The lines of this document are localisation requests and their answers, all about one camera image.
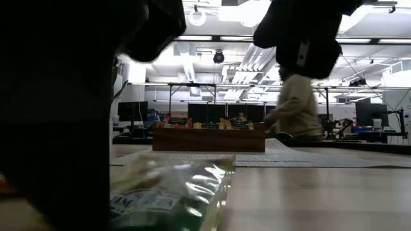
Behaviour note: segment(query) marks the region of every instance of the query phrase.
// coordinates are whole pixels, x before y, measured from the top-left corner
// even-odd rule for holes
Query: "person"
[[[0,172],[55,230],[108,230],[113,59],[155,60],[186,30],[182,1],[3,8],[30,20],[2,18]]]
[[[283,88],[278,97],[277,108],[266,118],[268,123],[275,121],[269,132],[287,133],[299,141],[320,141],[321,126],[311,79],[285,67],[280,68],[279,75]]]

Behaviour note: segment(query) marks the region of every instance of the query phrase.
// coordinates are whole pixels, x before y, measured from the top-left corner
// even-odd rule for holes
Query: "ceiling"
[[[388,13],[390,7],[375,7],[357,24],[347,30],[343,37],[402,37],[411,39],[411,8],[398,8]],[[251,35],[255,27],[245,27],[240,22],[222,22],[215,14],[207,13],[201,26],[194,26],[187,17],[187,35]],[[195,57],[190,60],[196,73],[222,73],[225,65],[239,64],[245,58],[250,44],[244,42],[190,42],[195,47]],[[174,44],[166,49],[152,64],[147,65],[146,75],[150,81],[162,80],[165,76],[177,76],[184,71],[187,59],[175,56]],[[216,50],[223,51],[224,64],[214,64]],[[401,59],[411,58],[411,46],[343,45],[344,57],[336,63],[330,80],[341,80],[357,72],[366,71],[373,80],[381,78],[381,70]]]

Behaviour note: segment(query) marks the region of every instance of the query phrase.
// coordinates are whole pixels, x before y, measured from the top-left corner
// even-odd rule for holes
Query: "wooden tray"
[[[154,151],[265,152],[262,130],[155,128]]]

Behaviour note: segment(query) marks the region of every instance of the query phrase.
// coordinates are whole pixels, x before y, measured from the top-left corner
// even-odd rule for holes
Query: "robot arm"
[[[254,44],[277,47],[277,62],[315,79],[327,78],[340,55],[335,37],[342,15],[377,0],[273,0],[254,33]]]

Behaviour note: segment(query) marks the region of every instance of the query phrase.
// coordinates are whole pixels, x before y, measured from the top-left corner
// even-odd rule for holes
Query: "table surface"
[[[150,146],[115,145],[117,156]],[[296,148],[367,160],[411,157],[333,148]],[[379,231],[411,229],[411,170],[238,168],[223,231]],[[0,230],[21,230],[30,220],[24,200],[0,201]]]

